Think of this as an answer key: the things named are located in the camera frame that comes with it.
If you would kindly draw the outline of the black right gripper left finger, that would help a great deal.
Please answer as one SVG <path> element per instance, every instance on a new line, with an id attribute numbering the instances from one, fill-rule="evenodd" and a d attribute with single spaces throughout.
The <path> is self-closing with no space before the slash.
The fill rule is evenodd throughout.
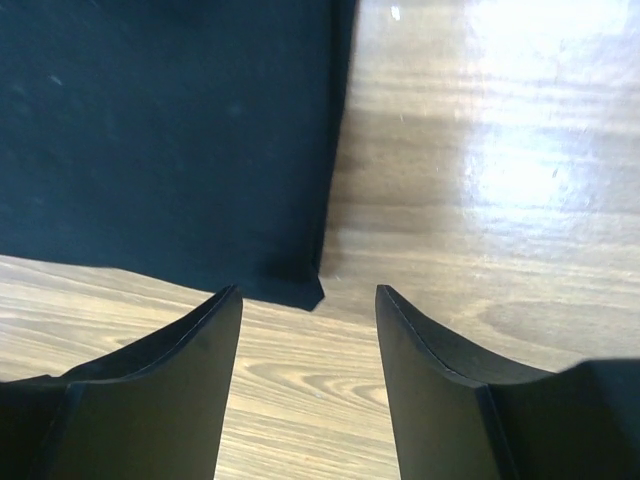
<path id="1" fill-rule="evenodd" d="M 226 287 L 61 376 L 2 383 L 2 478 L 213 478 L 242 309 Z"/>

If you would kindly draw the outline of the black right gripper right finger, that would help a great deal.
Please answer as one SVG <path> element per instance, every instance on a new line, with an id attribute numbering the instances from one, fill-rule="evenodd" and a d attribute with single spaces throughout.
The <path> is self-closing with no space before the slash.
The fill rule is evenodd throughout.
<path id="1" fill-rule="evenodd" d="M 387 285 L 375 315 L 402 478 L 638 477 L 637 360 L 536 369 L 444 327 Z"/>

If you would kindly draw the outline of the black floral print t-shirt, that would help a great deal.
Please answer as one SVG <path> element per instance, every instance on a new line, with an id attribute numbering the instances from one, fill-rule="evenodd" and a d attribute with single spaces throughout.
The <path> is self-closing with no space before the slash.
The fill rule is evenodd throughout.
<path id="1" fill-rule="evenodd" d="M 5 1 L 1 251 L 310 311 L 353 1 Z"/>

